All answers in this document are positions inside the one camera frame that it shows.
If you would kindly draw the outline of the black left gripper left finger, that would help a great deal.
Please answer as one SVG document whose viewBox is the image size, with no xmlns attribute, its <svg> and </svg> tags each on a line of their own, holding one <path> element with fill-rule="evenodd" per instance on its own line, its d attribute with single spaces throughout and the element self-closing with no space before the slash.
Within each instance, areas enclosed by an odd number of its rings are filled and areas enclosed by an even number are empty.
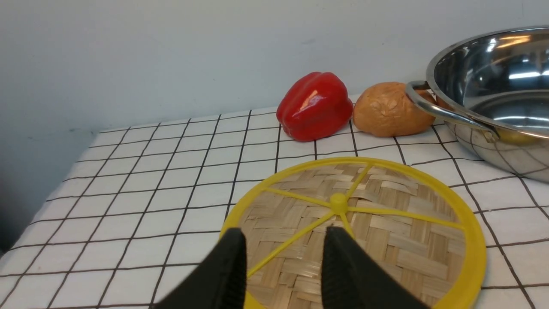
<svg viewBox="0 0 549 309">
<path fill-rule="evenodd" d="M 185 280 L 155 305 L 157 309 L 243 309 L 247 287 L 246 239 L 228 229 Z"/>
</svg>

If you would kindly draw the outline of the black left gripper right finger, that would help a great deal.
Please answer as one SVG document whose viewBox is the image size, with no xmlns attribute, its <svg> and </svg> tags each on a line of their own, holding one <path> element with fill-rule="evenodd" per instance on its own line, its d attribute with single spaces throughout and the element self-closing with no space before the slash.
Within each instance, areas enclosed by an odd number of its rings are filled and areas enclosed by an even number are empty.
<svg viewBox="0 0 549 309">
<path fill-rule="evenodd" d="M 327 227 L 322 258 L 325 309 L 427 309 L 342 227 Z"/>
</svg>

